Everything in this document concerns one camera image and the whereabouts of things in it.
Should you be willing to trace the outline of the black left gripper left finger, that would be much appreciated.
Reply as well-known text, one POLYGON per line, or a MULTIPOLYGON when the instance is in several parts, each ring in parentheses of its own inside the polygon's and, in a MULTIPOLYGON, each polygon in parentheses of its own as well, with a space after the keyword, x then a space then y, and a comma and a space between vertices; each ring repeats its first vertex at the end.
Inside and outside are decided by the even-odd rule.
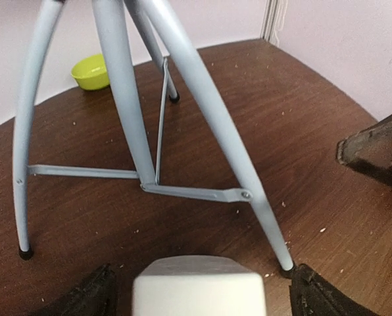
POLYGON ((68 293, 31 315, 117 315, 117 281, 110 264, 96 268, 68 293))

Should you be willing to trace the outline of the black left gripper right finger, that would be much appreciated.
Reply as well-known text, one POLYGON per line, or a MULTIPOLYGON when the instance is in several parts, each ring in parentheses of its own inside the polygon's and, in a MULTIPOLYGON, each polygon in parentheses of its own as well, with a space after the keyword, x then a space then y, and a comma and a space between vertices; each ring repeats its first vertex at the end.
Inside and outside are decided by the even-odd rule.
POLYGON ((293 315, 375 315, 367 307, 344 295, 306 264, 294 270, 289 297, 293 315))

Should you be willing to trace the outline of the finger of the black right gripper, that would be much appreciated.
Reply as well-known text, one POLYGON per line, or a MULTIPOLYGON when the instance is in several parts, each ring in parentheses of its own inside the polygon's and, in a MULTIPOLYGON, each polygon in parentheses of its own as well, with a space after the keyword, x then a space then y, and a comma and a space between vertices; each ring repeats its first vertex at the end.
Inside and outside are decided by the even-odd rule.
POLYGON ((336 160, 392 187, 392 114, 338 142, 336 160))

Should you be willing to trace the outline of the white metronome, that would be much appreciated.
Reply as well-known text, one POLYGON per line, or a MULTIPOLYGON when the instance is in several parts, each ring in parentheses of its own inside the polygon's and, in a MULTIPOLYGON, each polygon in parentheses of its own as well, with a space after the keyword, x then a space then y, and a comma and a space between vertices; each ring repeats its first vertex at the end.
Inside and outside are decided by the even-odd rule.
POLYGON ((134 280, 132 315, 266 315, 263 278, 227 257, 152 262, 134 280))

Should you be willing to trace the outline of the light blue folding music stand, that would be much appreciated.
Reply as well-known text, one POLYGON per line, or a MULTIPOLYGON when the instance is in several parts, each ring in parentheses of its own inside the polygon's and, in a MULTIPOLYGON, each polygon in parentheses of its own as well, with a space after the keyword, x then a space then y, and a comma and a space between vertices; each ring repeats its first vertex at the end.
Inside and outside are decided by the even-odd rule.
POLYGON ((138 179, 145 192, 208 201, 249 203, 281 267, 291 278, 296 265, 285 244, 260 178, 247 153, 204 62, 192 45, 182 23, 167 1, 94 1, 93 14, 107 67, 110 87, 130 150, 134 170, 96 169, 57 165, 31 165, 29 146, 39 79, 49 44, 64 7, 63 1, 43 1, 34 27, 24 72, 20 81, 12 143, 12 186, 18 235, 18 253, 23 260, 33 256, 28 236, 27 188, 31 174, 138 179), (129 14, 152 60, 163 75, 161 103, 177 103, 180 95, 157 40, 162 40, 216 141, 224 153, 238 188, 214 190, 164 186, 160 183, 160 154, 151 155, 135 80, 126 29, 129 14))

